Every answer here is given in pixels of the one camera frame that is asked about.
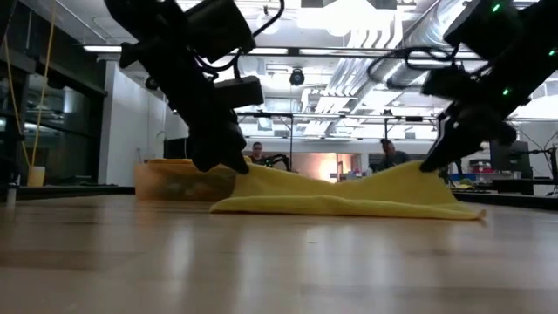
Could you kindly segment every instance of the monitor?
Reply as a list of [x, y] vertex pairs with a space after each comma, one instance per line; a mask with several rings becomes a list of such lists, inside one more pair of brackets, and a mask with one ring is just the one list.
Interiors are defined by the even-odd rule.
[[500, 145], [496, 141], [490, 143], [490, 163], [492, 169], [500, 171], [521, 172], [522, 178], [532, 177], [529, 145], [517, 140], [510, 146]]
[[192, 150], [188, 145], [190, 142], [186, 138], [165, 140], [165, 153], [166, 159], [185, 159], [190, 157], [188, 153]]

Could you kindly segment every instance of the man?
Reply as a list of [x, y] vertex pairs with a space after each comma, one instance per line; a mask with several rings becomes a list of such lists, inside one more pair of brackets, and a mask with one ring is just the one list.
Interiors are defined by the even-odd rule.
[[260, 142], [254, 143], [252, 145], [252, 153], [250, 154], [250, 159], [252, 163], [256, 165], [265, 165], [265, 158], [262, 155], [263, 145]]
[[411, 156], [405, 152], [395, 150], [393, 143], [388, 139], [382, 139], [382, 149], [384, 150], [385, 156], [380, 161], [378, 171], [386, 170], [391, 167], [395, 167], [407, 161], [411, 161]]

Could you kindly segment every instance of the ceiling light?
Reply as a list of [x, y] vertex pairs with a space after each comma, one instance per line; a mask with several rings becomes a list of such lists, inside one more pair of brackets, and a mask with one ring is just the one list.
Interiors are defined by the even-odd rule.
[[121, 53], [122, 47], [119, 45], [85, 45], [84, 50], [95, 53]]
[[283, 139], [283, 137], [281, 136], [251, 136], [251, 135], [246, 135], [244, 136], [247, 139]]
[[[389, 53], [390, 49], [355, 49], [355, 48], [304, 48], [300, 50], [300, 55], [311, 57], [343, 57], [343, 58], [379, 58]], [[474, 52], [460, 51], [455, 56], [457, 60], [480, 60]], [[431, 60], [429, 56], [423, 52], [415, 52], [409, 60]]]
[[[119, 45], [85, 45], [84, 50], [93, 53], [121, 53], [122, 47]], [[286, 55], [287, 48], [255, 48], [249, 55]]]
[[304, 114], [304, 113], [295, 113], [293, 114], [294, 118], [341, 118], [343, 115], [341, 114]]
[[287, 48], [254, 48], [249, 55], [286, 55], [288, 53]]

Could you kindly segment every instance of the desk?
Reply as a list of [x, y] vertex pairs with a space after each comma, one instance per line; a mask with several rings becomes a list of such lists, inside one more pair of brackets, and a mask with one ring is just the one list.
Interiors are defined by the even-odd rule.
[[208, 215], [131, 195], [0, 215], [3, 314], [554, 314], [558, 216]]

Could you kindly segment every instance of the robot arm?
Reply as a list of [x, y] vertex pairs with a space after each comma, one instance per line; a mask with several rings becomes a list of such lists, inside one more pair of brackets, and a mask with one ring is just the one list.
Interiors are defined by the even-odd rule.
[[[223, 164], [245, 174], [246, 141], [234, 108], [263, 103], [256, 77], [240, 78], [237, 61], [255, 48], [254, 34], [234, 0], [204, 0], [182, 11], [174, 0], [105, 0], [111, 16], [136, 39], [122, 44], [119, 66], [139, 61], [189, 127], [193, 162], [201, 171]], [[269, 26], [282, 14], [282, 9]], [[209, 63], [237, 50], [220, 67]], [[214, 84], [218, 72], [235, 67], [235, 79]]]
[[433, 70], [422, 93], [453, 102], [438, 117], [439, 135], [421, 166], [431, 172], [480, 150], [483, 141], [517, 138], [507, 117], [558, 69], [558, 1], [522, 11], [511, 0], [473, 0], [444, 36], [487, 61], [474, 75], [457, 67]]
[[276, 154], [266, 158], [264, 161], [266, 167], [273, 167], [278, 162], [282, 162], [285, 165], [285, 169], [290, 172], [290, 159], [285, 154]]

